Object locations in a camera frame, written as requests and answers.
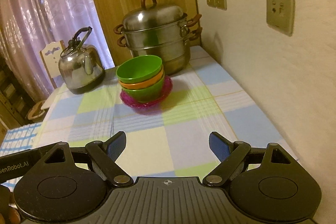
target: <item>pot lid handle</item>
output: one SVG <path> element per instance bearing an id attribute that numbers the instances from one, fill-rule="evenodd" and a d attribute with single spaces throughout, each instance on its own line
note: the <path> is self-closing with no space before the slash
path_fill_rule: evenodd
<path id="1" fill-rule="evenodd" d="M 156 0 L 152 0 L 152 1 L 153 1 L 153 6 L 152 6 L 153 8 L 157 5 L 157 1 Z M 143 10 L 146 10 L 146 0 L 140 0 L 140 3 L 141 3 L 141 8 Z"/>

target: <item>pot lid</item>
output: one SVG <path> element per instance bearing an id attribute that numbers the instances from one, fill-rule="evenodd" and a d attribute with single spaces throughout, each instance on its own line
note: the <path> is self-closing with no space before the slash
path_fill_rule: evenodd
<path id="1" fill-rule="evenodd" d="M 141 0 L 141 8 L 133 10 L 124 16 L 123 26 L 125 31 L 140 31 L 159 27 L 176 22 L 184 17 L 181 7 L 175 4 L 157 4 L 153 1 L 153 6 L 147 8 L 146 0 Z"/>

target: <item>bowl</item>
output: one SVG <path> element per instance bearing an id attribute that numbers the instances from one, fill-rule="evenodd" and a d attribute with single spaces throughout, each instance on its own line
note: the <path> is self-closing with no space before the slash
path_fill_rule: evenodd
<path id="1" fill-rule="evenodd" d="M 141 90 L 128 90 L 124 87 L 122 89 L 131 97 L 133 97 L 135 100 L 137 100 L 139 103 L 147 103 L 153 100 L 156 100 L 162 90 L 163 82 L 164 82 L 164 76 L 154 85 L 151 85 L 145 89 Z"/>
<path id="2" fill-rule="evenodd" d="M 117 71 L 118 79 L 125 84 L 146 81 L 161 70 L 162 59 L 156 55 L 141 55 L 122 63 Z"/>
<path id="3" fill-rule="evenodd" d="M 162 76 L 164 75 L 164 70 L 163 70 L 163 67 L 162 69 L 159 71 L 159 73 L 155 76 L 153 76 L 152 78 L 146 80 L 146 81 L 143 81 L 143 82 L 140 82 L 140 83 L 135 83 L 135 84 L 125 84 L 125 83 L 122 83 L 120 80 L 119 80 L 119 83 L 121 86 L 123 86 L 124 88 L 128 89 L 128 90 L 141 90 L 141 89 L 145 89 L 151 85 L 154 85 L 156 82 L 158 82 Z"/>

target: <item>kettle spout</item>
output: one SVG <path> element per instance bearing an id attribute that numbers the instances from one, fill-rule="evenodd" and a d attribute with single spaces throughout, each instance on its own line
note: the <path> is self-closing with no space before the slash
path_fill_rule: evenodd
<path id="1" fill-rule="evenodd" d="M 87 52 L 84 53 L 83 68 L 87 75 L 91 75 L 93 73 L 93 64 L 90 55 Z"/>

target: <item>stainless steel kettle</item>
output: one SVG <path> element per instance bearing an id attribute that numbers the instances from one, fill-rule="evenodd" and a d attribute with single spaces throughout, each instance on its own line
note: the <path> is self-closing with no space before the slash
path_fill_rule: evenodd
<path id="1" fill-rule="evenodd" d="M 82 32 L 87 33 L 82 40 L 79 40 L 78 36 Z M 62 78 L 74 94 L 92 90 L 105 77 L 104 66 L 97 49 L 92 45 L 83 46 L 91 32 L 91 27 L 79 29 L 69 40 L 68 47 L 62 51 L 58 62 Z"/>

